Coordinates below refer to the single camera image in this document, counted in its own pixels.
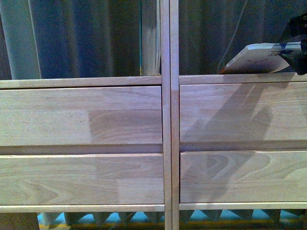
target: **light wood panel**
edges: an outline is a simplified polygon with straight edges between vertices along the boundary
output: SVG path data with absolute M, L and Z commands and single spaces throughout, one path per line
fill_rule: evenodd
M 161 0 L 161 72 L 164 157 L 165 230 L 172 230 L 172 162 L 171 162 L 171 97 L 169 0 Z
M 181 151 L 304 149 L 307 82 L 180 86 Z
M 260 74 L 226 74 L 226 75 L 183 75 L 179 76 L 180 85 L 192 84 L 227 84 L 307 81 L 307 74 L 296 73 L 260 73 Z
M 216 209 L 304 209 L 307 202 L 223 202 L 223 203 L 181 203 L 180 210 Z
M 16 212 L 164 212 L 164 205 L 9 205 L 0 213 Z
M 162 144 L 161 87 L 0 91 L 0 145 Z
M 120 85 L 161 85 L 161 83 L 162 83 L 161 76 L 0 80 L 0 89 L 120 86 Z
M 163 156 L 0 156 L 0 194 L 3 206 L 163 204 Z
M 184 152 L 181 203 L 304 202 L 307 151 Z
M 173 229 L 179 229 L 179 1 L 170 0 Z

